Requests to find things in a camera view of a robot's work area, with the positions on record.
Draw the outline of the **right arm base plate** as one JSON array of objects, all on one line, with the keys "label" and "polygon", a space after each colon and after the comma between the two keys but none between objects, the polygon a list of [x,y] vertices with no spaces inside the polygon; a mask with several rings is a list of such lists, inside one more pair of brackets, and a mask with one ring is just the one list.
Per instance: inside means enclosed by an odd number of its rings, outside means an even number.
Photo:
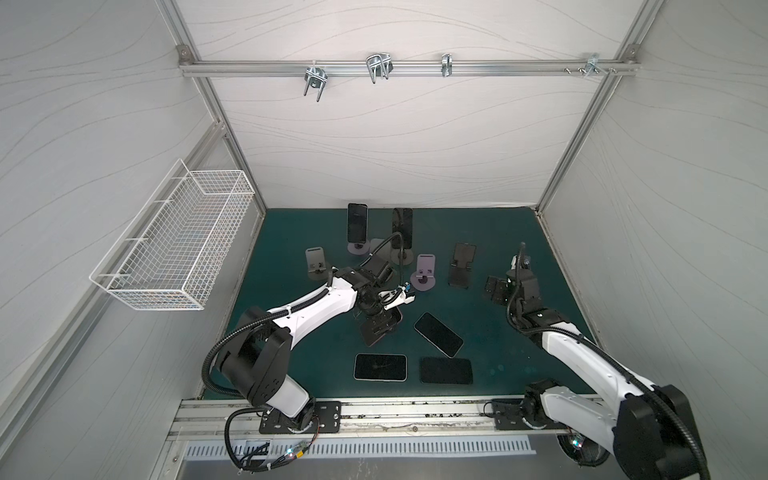
[{"label": "right arm base plate", "polygon": [[491,399],[484,404],[482,414],[499,431],[569,431],[546,416],[537,400],[528,397]]}]

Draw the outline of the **white-edged phone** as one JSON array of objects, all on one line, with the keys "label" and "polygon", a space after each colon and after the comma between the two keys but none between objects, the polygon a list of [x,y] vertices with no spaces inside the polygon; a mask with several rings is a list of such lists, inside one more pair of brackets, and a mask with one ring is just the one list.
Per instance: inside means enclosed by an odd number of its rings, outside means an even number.
[{"label": "white-edged phone", "polygon": [[407,372],[405,355],[360,353],[355,357],[353,378],[358,381],[405,382]]}]

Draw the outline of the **black phone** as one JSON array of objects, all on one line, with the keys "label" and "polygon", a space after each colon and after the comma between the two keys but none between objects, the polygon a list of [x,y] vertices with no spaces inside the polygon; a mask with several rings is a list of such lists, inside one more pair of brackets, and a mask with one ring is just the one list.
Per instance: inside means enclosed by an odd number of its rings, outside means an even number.
[{"label": "black phone", "polygon": [[440,385],[471,385],[474,381],[471,362],[462,358],[421,358],[419,378],[422,383]]}]

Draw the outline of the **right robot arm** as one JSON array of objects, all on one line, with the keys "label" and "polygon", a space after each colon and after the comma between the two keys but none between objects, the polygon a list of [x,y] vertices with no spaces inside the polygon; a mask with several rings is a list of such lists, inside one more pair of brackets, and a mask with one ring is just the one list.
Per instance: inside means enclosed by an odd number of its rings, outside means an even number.
[{"label": "right robot arm", "polygon": [[560,360],[596,394],[590,399],[552,379],[528,385],[520,416],[529,428],[563,426],[560,449],[580,466],[595,468],[614,458],[629,479],[710,478],[686,395],[633,372],[547,307],[524,245],[505,277],[489,277],[485,290],[504,305],[512,329]]}]

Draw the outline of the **silver-edged phone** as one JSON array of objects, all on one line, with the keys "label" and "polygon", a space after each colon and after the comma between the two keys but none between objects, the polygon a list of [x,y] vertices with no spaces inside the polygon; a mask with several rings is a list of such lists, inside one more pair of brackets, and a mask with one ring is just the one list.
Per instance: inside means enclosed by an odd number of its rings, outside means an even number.
[{"label": "silver-edged phone", "polygon": [[454,358],[464,345],[463,339],[431,313],[424,313],[414,329],[436,349]]}]

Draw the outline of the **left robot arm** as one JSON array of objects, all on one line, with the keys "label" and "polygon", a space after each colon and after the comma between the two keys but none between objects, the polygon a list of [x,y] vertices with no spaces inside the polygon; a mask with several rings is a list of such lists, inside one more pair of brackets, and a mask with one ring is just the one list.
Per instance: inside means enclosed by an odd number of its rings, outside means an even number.
[{"label": "left robot arm", "polygon": [[398,261],[398,285],[385,288],[392,265],[378,256],[386,246],[404,253],[404,236],[394,232],[375,247],[358,266],[332,269],[316,290],[284,306],[263,311],[251,308],[238,326],[218,340],[207,353],[201,379],[208,391],[243,398],[259,409],[267,406],[304,430],[312,421],[316,399],[289,374],[292,350],[331,319],[358,310],[363,327],[377,339],[402,321],[400,307],[415,300]]}]

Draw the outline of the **dark phone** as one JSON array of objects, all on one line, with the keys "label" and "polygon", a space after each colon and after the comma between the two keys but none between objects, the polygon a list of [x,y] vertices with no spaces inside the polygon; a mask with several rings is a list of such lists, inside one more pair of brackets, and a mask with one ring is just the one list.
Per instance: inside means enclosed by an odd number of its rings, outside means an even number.
[{"label": "dark phone", "polygon": [[396,250],[409,250],[413,243],[413,210],[395,208],[392,212],[392,247]]}]

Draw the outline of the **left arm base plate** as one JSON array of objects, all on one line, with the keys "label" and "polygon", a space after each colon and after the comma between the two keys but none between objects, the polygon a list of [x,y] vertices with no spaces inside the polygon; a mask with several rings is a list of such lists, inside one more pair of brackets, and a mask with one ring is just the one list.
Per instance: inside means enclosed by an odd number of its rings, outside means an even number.
[{"label": "left arm base plate", "polygon": [[262,415],[260,434],[338,433],[341,423],[339,401],[317,401],[311,398],[294,417],[271,408]]}]

